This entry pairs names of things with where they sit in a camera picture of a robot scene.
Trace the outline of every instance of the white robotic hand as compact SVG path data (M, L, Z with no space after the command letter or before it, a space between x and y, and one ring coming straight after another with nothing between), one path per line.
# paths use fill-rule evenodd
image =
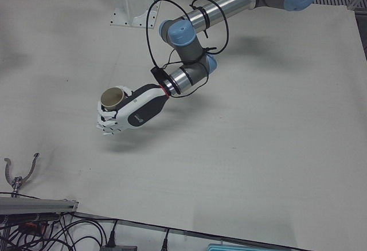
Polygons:
M128 128L139 128L162 110L169 96L161 86L148 84L136 91L127 87L114 87L124 93L114 105L98 101L97 128L104 135L114 135Z

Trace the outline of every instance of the robotic hand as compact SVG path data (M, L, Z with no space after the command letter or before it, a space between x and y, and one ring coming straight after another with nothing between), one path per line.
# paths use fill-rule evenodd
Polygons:
M217 62L201 46L196 35L198 32L205 31L221 21L226 22L226 18L245 9L266 6L300 11L314 0L208 1L208 4L194 7L190 13L175 20L165 21L159 27L159 34L164 42L177 51L183 63L181 67L167 74L155 64L151 72L159 85L145 85L134 92L127 87L114 87L103 93L98 102L97 127L103 130L104 134L113 135L127 128L139 128L160 113L170 96L180 95L204 78L208 80L209 74L216 69Z
M169 96L154 84L136 91L117 86L106 90L98 101L97 128L114 135L128 128L139 128L160 113Z

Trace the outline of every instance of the white table surface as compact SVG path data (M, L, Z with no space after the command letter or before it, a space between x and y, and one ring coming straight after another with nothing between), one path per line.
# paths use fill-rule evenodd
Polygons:
M0 0L0 157L24 176L41 153L21 193L174 228L365 249L367 64L353 12L242 12L207 86L139 130L103 136L102 92L154 82L145 31L110 26L112 1ZM179 15L163 3L158 20ZM204 46L224 43L223 24L208 33ZM170 47L157 28L150 36L165 63Z

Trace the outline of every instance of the black ring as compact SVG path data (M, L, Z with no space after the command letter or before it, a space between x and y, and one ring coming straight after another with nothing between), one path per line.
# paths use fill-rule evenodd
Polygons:
M205 29L210 28L210 18L208 16L207 12L205 11L205 9L202 6L197 6L196 9L198 9L201 12L202 16L204 17Z

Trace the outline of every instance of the silver arm segment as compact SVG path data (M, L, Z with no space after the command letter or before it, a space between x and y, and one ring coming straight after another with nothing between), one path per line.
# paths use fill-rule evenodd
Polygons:
M218 0L217 4L225 13L227 18L243 11L243 10L251 10L256 6L256 0ZM207 14L209 19L209 26L207 27L207 23L205 21L205 14ZM202 7L202 10L195 9L188 13L190 18L190 22L195 28L196 32L199 33L209 27L220 23L223 21L224 17L219 10L219 8L212 4L208 3ZM180 17L180 19L187 19L184 15Z

